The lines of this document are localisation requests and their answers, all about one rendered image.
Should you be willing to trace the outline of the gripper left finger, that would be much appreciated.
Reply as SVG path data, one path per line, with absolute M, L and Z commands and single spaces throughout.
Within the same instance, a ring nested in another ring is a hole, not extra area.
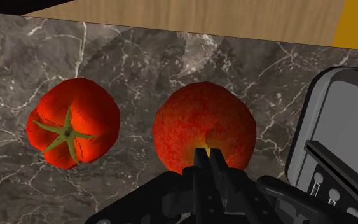
M 210 167 L 205 148 L 182 174 L 167 171 L 91 215 L 85 224 L 175 224 L 183 213 L 200 209 L 202 172 Z

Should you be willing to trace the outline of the red tomato with green stem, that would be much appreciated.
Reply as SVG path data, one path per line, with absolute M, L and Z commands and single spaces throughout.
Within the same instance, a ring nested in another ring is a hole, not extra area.
M 117 103 L 86 78 L 68 79 L 49 90 L 26 125 L 30 144 L 61 169 L 96 161 L 116 142 L 119 130 Z

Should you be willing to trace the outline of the red apple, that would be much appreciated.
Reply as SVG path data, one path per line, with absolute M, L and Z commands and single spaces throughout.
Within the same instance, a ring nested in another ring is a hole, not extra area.
M 170 171 L 193 165 L 195 149 L 218 148 L 229 167 L 245 169 L 256 144 L 256 121 L 226 88 L 205 81 L 176 90 L 156 112 L 156 153 Z

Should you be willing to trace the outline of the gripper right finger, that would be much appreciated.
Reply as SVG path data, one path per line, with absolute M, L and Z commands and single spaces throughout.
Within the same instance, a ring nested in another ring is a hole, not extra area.
M 301 190 L 271 176 L 253 182 L 243 170 L 229 168 L 221 151 L 210 150 L 210 163 L 218 176 L 219 191 L 226 199 L 228 212 L 243 211 L 249 224 L 284 224 L 266 196 L 294 205 L 309 224 L 358 224 L 358 218 L 339 211 Z

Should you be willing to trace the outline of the silver toaster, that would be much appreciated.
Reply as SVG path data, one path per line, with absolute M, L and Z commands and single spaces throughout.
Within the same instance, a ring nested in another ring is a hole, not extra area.
M 358 68 L 331 67 L 312 80 L 285 175 L 292 186 L 358 218 Z

